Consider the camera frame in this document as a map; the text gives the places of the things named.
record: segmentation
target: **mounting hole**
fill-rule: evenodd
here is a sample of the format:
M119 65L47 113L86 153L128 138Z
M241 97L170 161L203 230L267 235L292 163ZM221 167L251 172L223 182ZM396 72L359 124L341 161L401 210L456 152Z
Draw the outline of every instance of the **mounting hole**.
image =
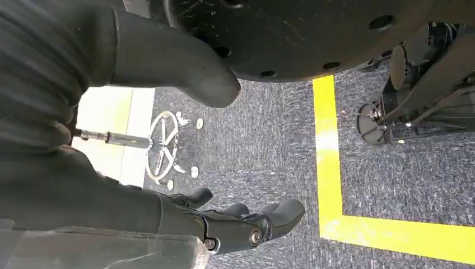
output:
M394 25L394 22L396 21L395 17L393 15L384 15L375 18L372 20L369 24L368 27L370 30L374 31L384 31L388 28L391 28Z
M264 71L260 75L262 77L275 77L276 73L274 71Z
M329 62L323 65L325 70L332 70L340 66L340 62Z
M231 55L231 50L227 47L215 47L213 50L221 57L227 58Z

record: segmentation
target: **robotic arm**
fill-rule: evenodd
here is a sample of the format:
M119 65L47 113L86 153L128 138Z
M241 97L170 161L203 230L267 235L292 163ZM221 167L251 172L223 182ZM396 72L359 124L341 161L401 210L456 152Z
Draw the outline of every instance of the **robotic arm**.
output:
M221 254L255 248L300 221L297 200L256 214L244 205L197 211L212 198L208 189L168 197L122 186L62 146L71 135L64 124L89 86L175 86L209 106L231 104L240 85L208 45L84 1L5 0L0 15L0 219L14 229L193 235Z

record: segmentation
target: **bolt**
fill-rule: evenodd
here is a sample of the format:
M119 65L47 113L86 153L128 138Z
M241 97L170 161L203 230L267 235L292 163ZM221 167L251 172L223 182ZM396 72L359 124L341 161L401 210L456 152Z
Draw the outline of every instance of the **bolt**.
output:
M199 118L197 121L196 121L196 129L198 130L201 130L203 128L203 124L204 124L204 121L202 118Z
M175 188L175 182L173 182L173 180L168 180L166 186L169 191L173 191L173 189Z
M204 246L209 250L212 251L216 248L216 241L214 239L208 238L204 240Z
M197 178L199 176L199 169L197 166L191 168L192 178Z
M260 244L260 241L262 240L262 233L259 231L259 229L254 229L251 232L251 235L249 237L249 241L253 247L256 247L258 244Z

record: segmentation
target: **screw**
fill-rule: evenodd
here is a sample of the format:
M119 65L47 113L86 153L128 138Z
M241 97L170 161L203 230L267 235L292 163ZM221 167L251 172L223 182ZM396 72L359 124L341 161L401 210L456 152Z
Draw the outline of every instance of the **screw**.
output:
M208 238L204 240L204 246L209 250L212 251L216 248L216 241L214 239Z
M254 229L251 232L251 235L249 237L249 241L253 247L256 247L258 244L260 244L260 241L262 240L262 234L260 233L259 229Z

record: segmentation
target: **yellow floor marking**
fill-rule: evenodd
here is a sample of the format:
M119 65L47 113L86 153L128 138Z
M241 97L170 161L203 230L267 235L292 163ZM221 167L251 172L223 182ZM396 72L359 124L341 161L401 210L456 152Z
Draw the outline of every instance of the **yellow floor marking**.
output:
M475 227L343 215L333 76L313 90L320 237L475 265Z

